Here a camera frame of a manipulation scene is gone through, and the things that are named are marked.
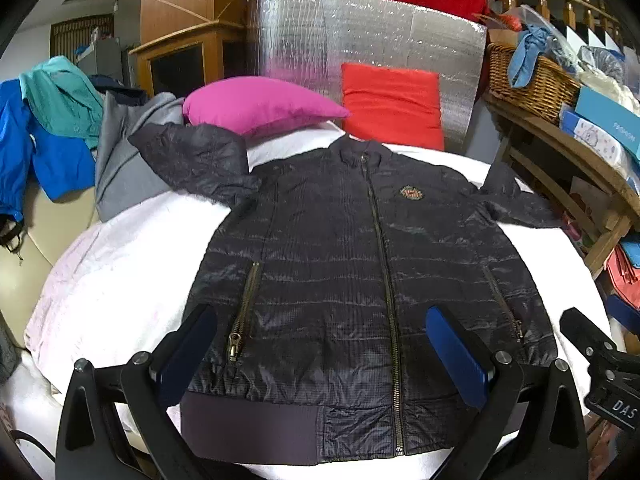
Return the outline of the magenta pillow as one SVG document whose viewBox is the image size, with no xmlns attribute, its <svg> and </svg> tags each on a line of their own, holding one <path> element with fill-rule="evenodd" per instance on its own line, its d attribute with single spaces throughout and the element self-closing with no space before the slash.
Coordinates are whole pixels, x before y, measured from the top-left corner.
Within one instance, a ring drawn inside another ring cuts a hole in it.
<svg viewBox="0 0 640 480">
<path fill-rule="evenodd" d="M 256 139 L 349 116 L 345 107 L 326 96 L 262 76 L 206 84 L 186 97 L 182 112 L 191 125 L 209 124 Z"/>
</svg>

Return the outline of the teal shirt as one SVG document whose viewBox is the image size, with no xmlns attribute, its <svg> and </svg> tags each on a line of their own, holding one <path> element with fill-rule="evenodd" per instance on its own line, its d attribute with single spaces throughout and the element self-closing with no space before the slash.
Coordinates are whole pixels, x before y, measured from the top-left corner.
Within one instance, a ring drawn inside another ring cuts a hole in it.
<svg viewBox="0 0 640 480">
<path fill-rule="evenodd" d="M 59 55 L 18 76 L 22 100 L 48 133 L 98 147 L 104 97 L 88 76 Z"/>
</svg>

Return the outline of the white fluffy bed blanket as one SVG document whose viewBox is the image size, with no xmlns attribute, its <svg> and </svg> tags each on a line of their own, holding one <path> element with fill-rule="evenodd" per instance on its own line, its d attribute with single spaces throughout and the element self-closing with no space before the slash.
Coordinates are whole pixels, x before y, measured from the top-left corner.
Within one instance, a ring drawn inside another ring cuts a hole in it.
<svg viewBox="0 0 640 480">
<path fill-rule="evenodd" d="M 258 143 L 248 164 L 327 148 L 338 139 L 335 126 L 320 126 Z M 398 144 L 391 151 L 461 172 L 478 188 L 489 165 L 445 152 Z M 178 327 L 186 296 L 203 259 L 205 242 L 229 208 L 205 198 L 165 192 L 133 206 L 79 235 L 55 263 L 26 325 L 26 346 L 35 366 L 66 393 L 74 362 L 122 364 L 139 350 L 152 350 Z M 186 216 L 186 240 L 161 242 Z M 566 359 L 580 403 L 588 392 L 587 361 L 560 333 L 564 310 L 576 307 L 612 336 L 603 301 L 590 271 L 560 229 L 531 229 L 499 223 L 524 260 L 547 309 L 559 357 Z M 317 466 L 251 466 L 269 479 L 426 479 L 447 451 L 417 458 L 357 460 Z"/>
</svg>

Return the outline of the light blue cloth in basket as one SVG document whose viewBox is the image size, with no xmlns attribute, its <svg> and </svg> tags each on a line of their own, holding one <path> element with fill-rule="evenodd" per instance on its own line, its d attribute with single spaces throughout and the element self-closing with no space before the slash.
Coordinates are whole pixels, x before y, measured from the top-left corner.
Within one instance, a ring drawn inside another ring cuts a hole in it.
<svg viewBox="0 0 640 480">
<path fill-rule="evenodd" d="M 550 36 L 548 29 L 536 25 L 530 25 L 518 34 L 518 45 L 506 71 L 511 88 L 525 88 L 530 83 L 538 56 L 548 50 Z"/>
</svg>

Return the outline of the grey suit jacket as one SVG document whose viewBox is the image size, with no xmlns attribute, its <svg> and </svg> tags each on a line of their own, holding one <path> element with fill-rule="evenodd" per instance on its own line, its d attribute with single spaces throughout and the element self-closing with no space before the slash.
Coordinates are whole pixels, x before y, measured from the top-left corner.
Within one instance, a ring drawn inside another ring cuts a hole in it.
<svg viewBox="0 0 640 480">
<path fill-rule="evenodd" d="M 183 99 L 163 92 L 143 105 L 131 106 L 120 104 L 114 92 L 107 92 L 94 178 L 94 201 L 101 222 L 169 190 L 129 138 L 147 125 L 182 125 L 182 103 Z"/>
</svg>

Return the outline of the wooden side shelf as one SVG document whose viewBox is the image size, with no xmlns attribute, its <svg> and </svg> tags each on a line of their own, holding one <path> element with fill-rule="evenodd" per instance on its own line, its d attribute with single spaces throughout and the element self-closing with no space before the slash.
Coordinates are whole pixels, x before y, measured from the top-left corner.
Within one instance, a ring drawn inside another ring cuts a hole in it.
<svg viewBox="0 0 640 480">
<path fill-rule="evenodd" d="M 496 159 L 511 166 L 525 183 L 575 221 L 592 243 L 582 251 L 582 258 L 597 278 L 623 236 L 638 229 L 639 196 L 602 158 L 551 122 L 489 93 L 485 102 L 501 132 Z M 601 218 L 592 218 L 570 195 L 575 178 L 605 195 Z"/>
</svg>

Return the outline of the teal cardboard box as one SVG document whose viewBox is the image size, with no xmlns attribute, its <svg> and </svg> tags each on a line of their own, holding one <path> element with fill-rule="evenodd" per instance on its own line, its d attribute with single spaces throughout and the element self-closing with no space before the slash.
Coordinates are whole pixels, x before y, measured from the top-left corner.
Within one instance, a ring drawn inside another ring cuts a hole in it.
<svg viewBox="0 0 640 480">
<path fill-rule="evenodd" d="M 614 136 L 635 159 L 639 159 L 640 118 L 638 115 L 588 87 L 580 89 L 575 112 Z"/>
</svg>

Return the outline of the silver foil insulation mat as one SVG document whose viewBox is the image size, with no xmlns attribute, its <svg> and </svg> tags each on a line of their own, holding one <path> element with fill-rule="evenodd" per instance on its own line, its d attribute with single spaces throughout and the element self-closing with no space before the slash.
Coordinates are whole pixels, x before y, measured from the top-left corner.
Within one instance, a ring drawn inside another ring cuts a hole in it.
<svg viewBox="0 0 640 480">
<path fill-rule="evenodd" d="M 447 151 L 461 153 L 480 83 L 486 28 L 394 0 L 252 0 L 247 70 L 342 99 L 342 66 L 359 63 L 439 76 Z"/>
</svg>

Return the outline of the wicker basket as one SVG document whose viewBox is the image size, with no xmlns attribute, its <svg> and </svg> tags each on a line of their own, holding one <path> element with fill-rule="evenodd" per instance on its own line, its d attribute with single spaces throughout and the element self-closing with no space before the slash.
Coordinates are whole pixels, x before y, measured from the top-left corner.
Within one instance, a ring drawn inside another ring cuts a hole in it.
<svg viewBox="0 0 640 480">
<path fill-rule="evenodd" d="M 508 81 L 508 67 L 514 52 L 514 47 L 506 44 L 488 46 L 488 93 L 493 98 L 559 125 L 562 107 L 574 107 L 577 104 L 582 86 L 558 64 L 540 56 L 529 83 L 524 88 L 513 88 Z"/>
</svg>

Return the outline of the blue jacket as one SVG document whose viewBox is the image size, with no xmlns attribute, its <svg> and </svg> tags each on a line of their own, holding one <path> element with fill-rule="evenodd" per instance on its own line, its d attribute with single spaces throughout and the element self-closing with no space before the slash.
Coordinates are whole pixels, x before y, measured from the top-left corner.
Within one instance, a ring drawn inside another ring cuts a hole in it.
<svg viewBox="0 0 640 480">
<path fill-rule="evenodd" d="M 28 178 L 50 200 L 94 185 L 96 163 L 83 140 L 44 130 L 22 100 L 16 79 L 1 84 L 1 214 L 24 220 Z"/>
</svg>

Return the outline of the red pillow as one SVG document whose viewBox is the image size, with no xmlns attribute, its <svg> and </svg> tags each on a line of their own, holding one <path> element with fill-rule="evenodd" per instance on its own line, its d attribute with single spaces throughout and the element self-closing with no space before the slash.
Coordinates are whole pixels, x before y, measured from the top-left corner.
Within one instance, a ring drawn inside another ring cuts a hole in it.
<svg viewBox="0 0 640 480">
<path fill-rule="evenodd" d="M 442 151 L 439 74 L 410 68 L 342 65 L 344 130 L 361 140 Z"/>
</svg>

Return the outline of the black quilted jacket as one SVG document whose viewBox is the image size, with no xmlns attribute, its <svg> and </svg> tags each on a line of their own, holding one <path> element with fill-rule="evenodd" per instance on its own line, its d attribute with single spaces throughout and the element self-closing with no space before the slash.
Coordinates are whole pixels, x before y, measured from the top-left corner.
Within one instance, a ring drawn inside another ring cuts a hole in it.
<svg viewBox="0 0 640 480">
<path fill-rule="evenodd" d="M 229 208 L 186 300 L 217 315 L 180 404 L 198 457 L 315 465 L 456 445 L 473 411 L 427 339 L 430 307 L 518 362 L 555 359 L 502 228 L 556 221 L 509 167 L 475 185 L 347 136 L 250 167 L 244 140 L 209 125 L 147 126 L 130 141 L 170 188 Z"/>
</svg>

